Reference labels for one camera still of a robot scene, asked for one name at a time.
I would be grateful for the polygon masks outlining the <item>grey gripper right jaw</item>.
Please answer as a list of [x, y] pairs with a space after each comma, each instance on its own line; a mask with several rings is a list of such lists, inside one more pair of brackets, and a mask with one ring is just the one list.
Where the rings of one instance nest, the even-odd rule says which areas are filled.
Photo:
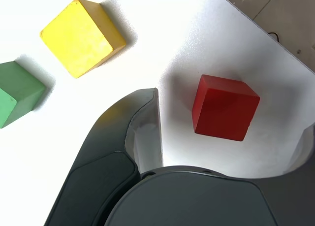
[[303, 165], [284, 175], [242, 179], [190, 167], [159, 168], [131, 188], [108, 226], [312, 226], [315, 223], [315, 128], [297, 149]]

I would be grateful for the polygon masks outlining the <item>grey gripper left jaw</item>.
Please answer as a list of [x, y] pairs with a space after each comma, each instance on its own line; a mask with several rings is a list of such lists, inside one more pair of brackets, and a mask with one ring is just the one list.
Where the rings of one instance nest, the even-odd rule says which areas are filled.
[[100, 226], [141, 174], [163, 165], [158, 90], [140, 89], [95, 122], [48, 215], [48, 226]]

